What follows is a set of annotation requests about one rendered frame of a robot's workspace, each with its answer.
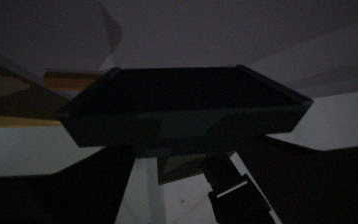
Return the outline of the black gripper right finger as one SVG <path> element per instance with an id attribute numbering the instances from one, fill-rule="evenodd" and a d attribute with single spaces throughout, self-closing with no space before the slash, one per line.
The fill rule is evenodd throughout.
<path id="1" fill-rule="evenodd" d="M 321 151 L 262 135 L 234 150 L 282 224 L 321 224 L 358 172 L 358 146 Z"/>

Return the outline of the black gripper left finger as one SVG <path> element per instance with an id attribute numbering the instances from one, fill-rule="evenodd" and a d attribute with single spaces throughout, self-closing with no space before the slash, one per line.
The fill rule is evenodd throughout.
<path id="1" fill-rule="evenodd" d="M 136 156 L 105 146 L 50 175 L 0 176 L 0 221 L 115 224 Z"/>

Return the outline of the tan panel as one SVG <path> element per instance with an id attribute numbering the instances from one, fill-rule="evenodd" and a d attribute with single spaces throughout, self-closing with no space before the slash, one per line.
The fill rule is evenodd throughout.
<path id="1" fill-rule="evenodd" d="M 69 100 L 0 66 L 0 128 L 62 126 L 54 113 Z"/>

